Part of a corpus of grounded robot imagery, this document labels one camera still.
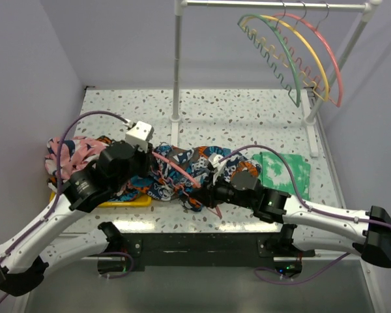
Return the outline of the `blue orange patterned shorts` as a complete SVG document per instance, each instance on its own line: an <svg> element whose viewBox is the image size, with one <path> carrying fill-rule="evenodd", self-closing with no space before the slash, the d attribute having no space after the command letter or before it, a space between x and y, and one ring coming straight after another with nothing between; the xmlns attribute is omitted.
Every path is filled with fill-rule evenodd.
<svg viewBox="0 0 391 313"><path fill-rule="evenodd" d="M172 145L159 145L154 152L163 159L155 158L148 176L133 177L114 196L115 201L131 202L146 194L154 200L171 201L178 199L184 209L199 212L203 206L189 197L195 189L194 183L202 184L209 176L209 157L216 153L226 157L232 150L211 146L181 149Z"/></svg>

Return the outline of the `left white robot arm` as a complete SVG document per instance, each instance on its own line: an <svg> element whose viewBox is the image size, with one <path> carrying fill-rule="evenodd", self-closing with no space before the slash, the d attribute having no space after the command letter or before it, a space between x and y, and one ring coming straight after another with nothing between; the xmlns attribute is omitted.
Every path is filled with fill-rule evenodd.
<svg viewBox="0 0 391 313"><path fill-rule="evenodd" d="M110 200L131 178L149 173L152 145L117 142L73 173L55 197L20 233L0 244L0 290L29 293L56 270L87 256L118 254L123 236L111 222L59 244L53 241L76 221Z"/></svg>

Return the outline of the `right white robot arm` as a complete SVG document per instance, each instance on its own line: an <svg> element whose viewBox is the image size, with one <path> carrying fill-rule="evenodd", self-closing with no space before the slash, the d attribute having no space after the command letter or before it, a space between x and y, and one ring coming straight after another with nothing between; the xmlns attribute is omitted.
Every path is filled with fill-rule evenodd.
<svg viewBox="0 0 391 313"><path fill-rule="evenodd" d="M259 220L280 224L280 236L269 247L284 256L297 251L331 250L391 268L391 216L382 207L352 210L300 200L264 187L248 171L234 174L230 181L209 175L191 197L206 207L229 203L251 209Z"/></svg>

